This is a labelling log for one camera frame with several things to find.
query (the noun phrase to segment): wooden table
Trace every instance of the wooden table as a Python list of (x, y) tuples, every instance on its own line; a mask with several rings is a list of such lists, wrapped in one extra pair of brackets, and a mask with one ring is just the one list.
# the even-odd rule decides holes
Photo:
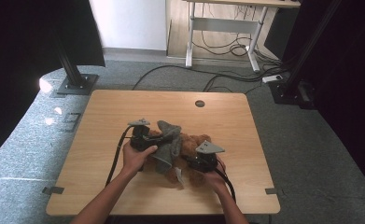
[[(195, 102), (202, 100), (204, 107)], [(47, 212), (76, 215), (105, 186), (116, 145), (127, 122), (145, 118), (159, 130), (157, 120), (180, 125), (183, 133), (212, 137), (226, 149), (219, 156), (227, 165), (237, 204), (244, 214), (275, 214), (280, 205), (263, 155), (255, 122), (242, 93), (175, 91), (94, 91), (63, 165)], [(115, 175), (122, 166), (122, 152)], [(154, 167), (145, 167), (127, 186), (113, 215), (222, 214), (216, 194), (207, 186), (169, 183)]]
[[(189, 42), (186, 50), (186, 66), (192, 67), (193, 53), (193, 31), (214, 31), (238, 34), (252, 34), (250, 45), (246, 46), (246, 52), (251, 62), (254, 72), (259, 72), (260, 68), (256, 60), (254, 49), (258, 42), (261, 27), (264, 23), (268, 7), (299, 7), (298, 1), (291, 0), (184, 0), (191, 3), (190, 25), (189, 25)], [(238, 21), (222, 20), (214, 18), (198, 18), (194, 16), (196, 3), (226, 4), (226, 5), (243, 5), (263, 7), (258, 21)]]

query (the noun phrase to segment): hole in table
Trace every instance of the hole in table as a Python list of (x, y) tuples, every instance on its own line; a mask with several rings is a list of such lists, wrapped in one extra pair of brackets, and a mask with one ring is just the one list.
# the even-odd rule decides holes
[(205, 102), (204, 101), (202, 101), (202, 100), (198, 100), (198, 101), (196, 101), (196, 106), (197, 107), (204, 107), (205, 106)]

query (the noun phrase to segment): gray carpet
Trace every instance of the gray carpet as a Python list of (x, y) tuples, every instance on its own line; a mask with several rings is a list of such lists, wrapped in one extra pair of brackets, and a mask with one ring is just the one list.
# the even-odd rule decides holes
[[(138, 78), (164, 63), (106, 61), (106, 68), (80, 66), (98, 74), (95, 89), (130, 90)], [(205, 71), (229, 70), (251, 76), (246, 68), (197, 65)], [(59, 87), (58, 70), (43, 78)], [(148, 75), (138, 90), (202, 91), (212, 75), (163, 68)], [(259, 83), (220, 79), (215, 86), (245, 92)], [(214, 91), (228, 91), (223, 88)], [(89, 96), (50, 98), (41, 91), (13, 134), (0, 148), (0, 223), (68, 223), (71, 217), (46, 214), (49, 195), (72, 144), (76, 128), (66, 119), (83, 113)], [(262, 85), (247, 94), (260, 141), (278, 189), (281, 212), (273, 223), (365, 223), (365, 177), (329, 125), (315, 110), (274, 104)], [(62, 110), (60, 115), (54, 108)], [(267, 216), (247, 215), (267, 223)]]

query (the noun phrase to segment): power strip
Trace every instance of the power strip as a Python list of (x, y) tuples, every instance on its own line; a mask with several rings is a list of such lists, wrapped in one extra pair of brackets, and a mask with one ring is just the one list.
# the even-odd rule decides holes
[(262, 79), (263, 83), (268, 83), (268, 82), (271, 82), (271, 81), (278, 81), (278, 80), (281, 80), (282, 77), (280, 75), (275, 75), (275, 76), (270, 76), (270, 77), (264, 77)]

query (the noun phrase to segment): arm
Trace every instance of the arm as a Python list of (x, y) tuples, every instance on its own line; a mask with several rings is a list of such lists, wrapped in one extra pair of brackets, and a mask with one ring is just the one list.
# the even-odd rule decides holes
[(72, 220), (72, 223), (104, 223), (130, 180), (138, 173), (148, 155), (157, 147), (138, 152), (130, 146), (123, 146), (123, 168), (120, 173)]
[[(222, 166), (225, 167), (223, 161), (218, 158), (219, 162), (221, 162)], [(218, 164), (219, 171), (223, 171), (223, 168), (220, 164)], [(240, 208), (235, 203), (234, 199), (229, 193), (228, 188), (226, 187), (225, 181), (218, 175), (215, 171), (204, 173), (205, 181), (211, 186), (214, 192), (219, 197), (220, 203), (222, 204), (223, 213), (225, 215), (226, 223), (235, 224), (235, 223), (248, 223), (246, 217), (241, 212)]]

